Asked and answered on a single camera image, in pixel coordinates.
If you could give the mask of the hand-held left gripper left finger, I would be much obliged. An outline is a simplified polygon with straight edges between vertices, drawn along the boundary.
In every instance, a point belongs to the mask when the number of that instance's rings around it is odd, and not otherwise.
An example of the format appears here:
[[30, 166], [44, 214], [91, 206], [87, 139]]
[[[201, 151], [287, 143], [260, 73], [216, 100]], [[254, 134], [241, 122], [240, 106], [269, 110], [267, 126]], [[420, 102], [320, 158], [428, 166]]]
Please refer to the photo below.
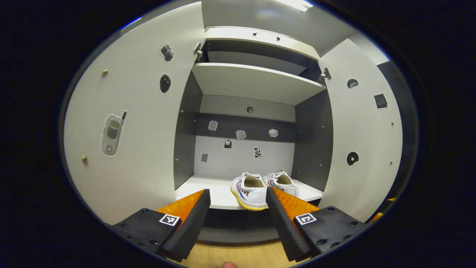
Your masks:
[[149, 255], [181, 262], [195, 246], [210, 204], [210, 190], [202, 189], [161, 209], [141, 208], [114, 224], [105, 225]]

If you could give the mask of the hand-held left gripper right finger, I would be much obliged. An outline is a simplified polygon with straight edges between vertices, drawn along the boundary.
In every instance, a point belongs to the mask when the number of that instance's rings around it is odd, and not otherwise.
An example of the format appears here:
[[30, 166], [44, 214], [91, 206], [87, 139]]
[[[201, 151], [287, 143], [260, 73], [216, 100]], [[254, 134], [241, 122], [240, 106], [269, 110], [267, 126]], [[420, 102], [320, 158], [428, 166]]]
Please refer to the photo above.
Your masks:
[[289, 261], [330, 251], [366, 225], [335, 206], [318, 208], [272, 187], [267, 188], [266, 202]]

